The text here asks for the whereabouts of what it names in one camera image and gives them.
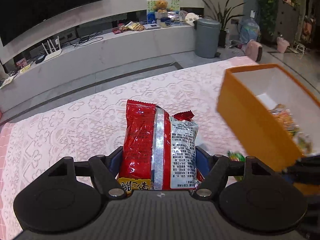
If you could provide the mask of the green sausage snack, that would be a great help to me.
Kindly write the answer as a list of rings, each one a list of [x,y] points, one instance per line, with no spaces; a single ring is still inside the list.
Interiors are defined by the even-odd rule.
[[[240,162],[245,161],[245,157],[238,151],[236,151],[236,152],[228,151],[227,155],[231,161],[240,161]],[[243,176],[234,176],[234,179],[236,181],[242,181]]]

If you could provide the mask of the Mimi fries snack bag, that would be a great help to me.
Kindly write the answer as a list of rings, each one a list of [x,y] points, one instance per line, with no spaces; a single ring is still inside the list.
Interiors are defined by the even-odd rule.
[[[304,155],[312,153],[312,140],[310,135],[304,133],[293,118],[291,111],[284,104],[277,104],[270,110],[273,117],[287,131]]]

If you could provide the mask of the red silver snack bag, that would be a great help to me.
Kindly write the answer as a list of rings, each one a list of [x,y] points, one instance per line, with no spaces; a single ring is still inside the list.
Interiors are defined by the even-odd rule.
[[[153,103],[128,100],[118,182],[136,190],[194,190],[203,180],[196,166],[198,124],[192,111],[170,115]]]

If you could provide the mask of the orange white storage box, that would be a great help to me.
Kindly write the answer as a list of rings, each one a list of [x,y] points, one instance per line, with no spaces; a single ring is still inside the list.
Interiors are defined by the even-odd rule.
[[[217,111],[248,155],[276,172],[306,154],[271,114],[278,104],[293,115],[300,133],[311,140],[311,156],[319,154],[319,100],[277,64],[229,68],[225,71]]]

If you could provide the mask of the pink space heater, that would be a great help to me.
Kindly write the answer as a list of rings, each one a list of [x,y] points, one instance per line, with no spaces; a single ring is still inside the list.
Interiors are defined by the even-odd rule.
[[[245,49],[245,55],[255,62],[260,62],[262,54],[262,45],[257,41],[250,40]]]

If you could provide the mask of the white wifi router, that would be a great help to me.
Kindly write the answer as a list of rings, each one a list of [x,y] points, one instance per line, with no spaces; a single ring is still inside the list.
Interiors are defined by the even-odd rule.
[[[59,36],[54,40],[55,43],[53,43],[52,40],[47,40],[47,45],[42,43],[42,47],[44,48],[45,55],[44,55],[44,61],[48,61],[52,58],[55,58],[59,56],[62,53],[62,48],[60,44]]]

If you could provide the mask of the pink bucket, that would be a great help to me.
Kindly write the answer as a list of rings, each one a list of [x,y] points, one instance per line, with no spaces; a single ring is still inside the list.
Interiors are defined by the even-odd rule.
[[[277,51],[284,54],[290,43],[282,35],[277,37]]]

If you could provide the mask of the grey trash can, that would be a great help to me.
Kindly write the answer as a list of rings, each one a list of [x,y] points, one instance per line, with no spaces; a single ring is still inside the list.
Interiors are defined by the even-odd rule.
[[[212,59],[218,48],[221,24],[218,21],[199,18],[195,23],[196,40],[195,54],[199,57]]]

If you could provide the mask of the blue water jug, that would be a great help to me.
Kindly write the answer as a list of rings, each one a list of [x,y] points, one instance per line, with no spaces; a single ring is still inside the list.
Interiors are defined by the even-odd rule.
[[[248,44],[249,41],[257,41],[260,27],[254,18],[250,17],[242,20],[240,23],[240,42],[241,44]]]

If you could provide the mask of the snack pile on console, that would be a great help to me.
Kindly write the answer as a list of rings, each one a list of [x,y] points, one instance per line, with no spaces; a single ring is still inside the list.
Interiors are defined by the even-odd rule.
[[[120,23],[117,27],[112,29],[112,33],[120,34],[126,31],[143,31],[145,29],[144,25],[139,22],[130,21],[127,24]]]

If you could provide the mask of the potted green plant right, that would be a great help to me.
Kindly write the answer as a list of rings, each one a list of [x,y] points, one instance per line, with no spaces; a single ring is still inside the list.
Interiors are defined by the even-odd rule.
[[[217,7],[214,5],[214,3],[211,0],[201,0],[205,7],[209,9],[211,13],[211,18],[217,22],[220,23],[220,33],[219,33],[219,41],[218,41],[218,47],[225,48],[226,46],[226,38],[227,38],[227,23],[237,17],[242,17],[243,14],[235,14],[233,15],[232,12],[235,8],[238,8],[245,4],[245,2],[242,2],[240,4],[237,4],[235,6],[229,6],[230,0],[227,0],[225,3],[225,7],[222,9],[220,3],[217,3]]]

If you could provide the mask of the white cap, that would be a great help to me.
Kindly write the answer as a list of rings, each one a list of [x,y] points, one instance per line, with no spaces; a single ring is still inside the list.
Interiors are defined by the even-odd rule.
[[[197,14],[195,14],[193,12],[189,12],[189,13],[186,14],[184,21],[185,21],[185,23],[187,23],[190,26],[194,27],[195,26],[195,22],[197,20],[199,20],[199,19],[200,19],[199,15],[197,15]]]

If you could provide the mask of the green card behind bear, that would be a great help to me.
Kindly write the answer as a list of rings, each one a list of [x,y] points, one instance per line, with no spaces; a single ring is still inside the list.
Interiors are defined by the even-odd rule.
[[[180,0],[147,0],[146,18],[149,24],[167,17],[170,11],[180,11]]]

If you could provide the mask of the brown teddy bear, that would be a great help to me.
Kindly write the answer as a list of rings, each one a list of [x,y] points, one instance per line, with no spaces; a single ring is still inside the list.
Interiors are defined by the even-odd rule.
[[[168,2],[167,0],[155,0],[155,5],[153,6],[154,12],[167,12]]]

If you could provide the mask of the black wall television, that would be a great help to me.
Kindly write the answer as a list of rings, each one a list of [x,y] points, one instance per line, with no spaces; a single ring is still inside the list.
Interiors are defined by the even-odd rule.
[[[1,42],[6,46],[45,20],[97,1],[101,0],[1,0]]]

